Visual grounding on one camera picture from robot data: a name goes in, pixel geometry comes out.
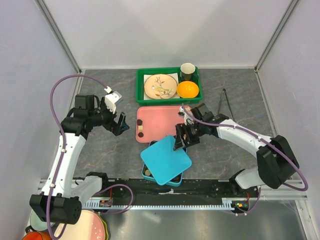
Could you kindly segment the pink chocolate tray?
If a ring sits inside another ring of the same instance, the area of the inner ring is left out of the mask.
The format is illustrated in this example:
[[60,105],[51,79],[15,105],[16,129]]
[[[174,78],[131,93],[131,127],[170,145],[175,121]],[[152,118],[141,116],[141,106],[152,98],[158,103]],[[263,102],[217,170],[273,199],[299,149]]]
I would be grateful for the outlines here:
[[[143,106],[136,113],[135,138],[139,143],[159,141],[166,136],[176,134],[176,125],[183,124],[184,118],[178,115],[180,106]],[[137,120],[142,120],[142,125],[137,125]]]

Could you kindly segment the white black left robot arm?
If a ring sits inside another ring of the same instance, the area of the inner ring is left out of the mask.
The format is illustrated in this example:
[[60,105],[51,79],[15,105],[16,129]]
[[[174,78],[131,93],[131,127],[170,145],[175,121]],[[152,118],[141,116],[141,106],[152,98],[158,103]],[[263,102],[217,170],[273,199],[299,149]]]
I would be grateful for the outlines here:
[[93,128],[102,126],[115,136],[130,128],[125,113],[118,116],[116,112],[121,99],[116,91],[102,98],[76,95],[75,106],[60,122],[63,132],[49,177],[40,194],[33,194],[29,200],[41,221],[74,225],[80,218],[81,207],[91,197],[109,193],[110,184],[104,172],[89,172],[76,187],[72,183],[78,158]]

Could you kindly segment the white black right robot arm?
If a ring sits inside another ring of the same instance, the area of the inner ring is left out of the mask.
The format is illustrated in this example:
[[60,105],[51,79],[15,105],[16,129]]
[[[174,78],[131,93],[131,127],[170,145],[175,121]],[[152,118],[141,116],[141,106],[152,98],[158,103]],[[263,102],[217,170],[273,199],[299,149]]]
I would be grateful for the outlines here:
[[229,141],[256,158],[256,167],[240,170],[230,178],[229,191],[235,197],[258,185],[277,189],[300,168],[287,139],[281,135],[271,137],[251,131],[224,114],[214,115],[204,103],[194,108],[181,106],[178,114],[184,122],[175,126],[173,150],[194,146],[208,135]]

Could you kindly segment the brown plastic chocolate insert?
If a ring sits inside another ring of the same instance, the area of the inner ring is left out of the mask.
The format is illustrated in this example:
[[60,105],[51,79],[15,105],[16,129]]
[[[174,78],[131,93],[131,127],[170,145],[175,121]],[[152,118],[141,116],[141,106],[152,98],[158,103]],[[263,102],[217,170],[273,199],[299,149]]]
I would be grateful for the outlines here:
[[[151,174],[151,172],[148,170],[148,169],[146,169],[145,171],[144,171],[144,174],[147,176],[147,177],[153,177],[153,175]],[[172,180],[171,180],[171,182],[178,182],[180,179],[181,179],[181,174],[180,175],[178,175],[178,176],[176,176],[175,178],[173,178]]]

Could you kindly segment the green plastic crate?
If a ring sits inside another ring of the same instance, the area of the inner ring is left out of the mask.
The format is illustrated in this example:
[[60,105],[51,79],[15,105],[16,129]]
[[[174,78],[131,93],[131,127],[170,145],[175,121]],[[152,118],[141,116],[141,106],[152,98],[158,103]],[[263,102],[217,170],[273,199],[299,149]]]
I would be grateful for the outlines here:
[[[203,89],[200,77],[196,83],[199,87],[199,93],[194,98],[181,98],[177,93],[170,99],[150,99],[144,93],[144,75],[156,75],[156,74],[173,74],[178,73],[178,82],[181,83],[180,67],[160,67],[160,68],[140,68],[136,71],[136,91],[135,100],[140,106],[159,106],[159,105],[178,105],[195,104],[203,99]],[[199,76],[199,69],[196,67],[196,73]]]

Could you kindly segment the decorated ceramic plate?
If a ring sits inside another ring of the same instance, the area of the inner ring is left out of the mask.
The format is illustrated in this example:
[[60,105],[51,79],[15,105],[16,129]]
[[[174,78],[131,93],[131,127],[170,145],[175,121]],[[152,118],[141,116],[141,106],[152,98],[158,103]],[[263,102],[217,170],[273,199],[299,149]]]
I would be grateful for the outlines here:
[[149,99],[171,99],[177,92],[177,81],[168,74],[154,74],[144,81],[143,90]]

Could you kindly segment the yellow bowl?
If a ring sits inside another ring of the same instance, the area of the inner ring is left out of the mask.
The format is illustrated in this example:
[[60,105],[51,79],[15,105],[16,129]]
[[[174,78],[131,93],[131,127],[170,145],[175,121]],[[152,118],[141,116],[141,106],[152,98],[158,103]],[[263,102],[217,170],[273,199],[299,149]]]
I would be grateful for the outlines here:
[[199,93],[199,87],[196,83],[192,81],[182,81],[178,84],[176,88],[177,94],[181,98],[195,98]]

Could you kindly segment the green mug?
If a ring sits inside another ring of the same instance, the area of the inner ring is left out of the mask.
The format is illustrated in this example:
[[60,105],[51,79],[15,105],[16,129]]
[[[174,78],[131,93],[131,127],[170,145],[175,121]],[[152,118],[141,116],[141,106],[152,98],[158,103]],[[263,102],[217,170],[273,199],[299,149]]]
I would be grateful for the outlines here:
[[180,66],[180,78],[181,81],[197,81],[199,79],[199,75],[196,72],[196,66],[188,62],[183,63]]

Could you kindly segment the pink white plate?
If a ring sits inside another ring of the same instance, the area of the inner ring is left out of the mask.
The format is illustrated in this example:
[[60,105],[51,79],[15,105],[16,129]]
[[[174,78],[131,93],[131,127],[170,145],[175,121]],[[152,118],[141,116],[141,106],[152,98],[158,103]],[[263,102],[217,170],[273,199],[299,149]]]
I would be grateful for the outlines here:
[[108,240],[106,223],[93,211],[82,210],[76,224],[67,224],[60,240]]

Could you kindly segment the pale green bowl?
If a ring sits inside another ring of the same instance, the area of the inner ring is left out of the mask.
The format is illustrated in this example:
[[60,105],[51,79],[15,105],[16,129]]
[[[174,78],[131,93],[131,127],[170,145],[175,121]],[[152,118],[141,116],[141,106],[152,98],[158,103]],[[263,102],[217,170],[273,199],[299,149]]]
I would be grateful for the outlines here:
[[29,222],[34,231],[40,232],[47,230],[47,223],[42,221],[34,211],[30,214]]

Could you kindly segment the orange red mug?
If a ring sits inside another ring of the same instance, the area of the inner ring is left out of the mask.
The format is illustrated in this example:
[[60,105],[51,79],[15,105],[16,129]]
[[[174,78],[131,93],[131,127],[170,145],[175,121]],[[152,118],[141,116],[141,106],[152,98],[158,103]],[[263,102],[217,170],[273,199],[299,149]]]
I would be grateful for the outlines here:
[[31,226],[25,229],[25,236],[22,240],[52,240],[50,234],[46,231],[35,231]]

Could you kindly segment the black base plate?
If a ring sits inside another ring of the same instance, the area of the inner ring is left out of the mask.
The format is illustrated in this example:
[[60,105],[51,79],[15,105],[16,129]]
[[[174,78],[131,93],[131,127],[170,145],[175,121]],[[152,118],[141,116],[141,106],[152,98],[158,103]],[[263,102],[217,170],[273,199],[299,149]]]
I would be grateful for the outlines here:
[[233,182],[218,179],[183,179],[179,186],[158,185],[156,182],[143,178],[110,178],[107,186],[123,184],[131,188],[135,197],[156,195],[187,195],[208,196],[211,198],[256,198],[257,186],[241,189]]

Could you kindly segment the aluminium frame rail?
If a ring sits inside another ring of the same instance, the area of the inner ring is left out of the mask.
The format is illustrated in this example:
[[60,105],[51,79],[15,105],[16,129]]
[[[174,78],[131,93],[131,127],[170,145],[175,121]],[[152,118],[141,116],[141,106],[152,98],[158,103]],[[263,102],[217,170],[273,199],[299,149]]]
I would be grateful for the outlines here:
[[75,56],[73,55],[67,41],[65,40],[60,28],[58,27],[49,7],[46,4],[45,0],[35,0],[36,5],[38,6],[39,10],[41,11],[43,17],[45,18],[48,26],[50,27],[51,31],[53,32],[56,40],[58,41],[59,45],[61,46],[63,52],[65,53],[67,59],[69,60],[70,64],[72,65],[73,69],[80,74],[82,69],[78,64]]

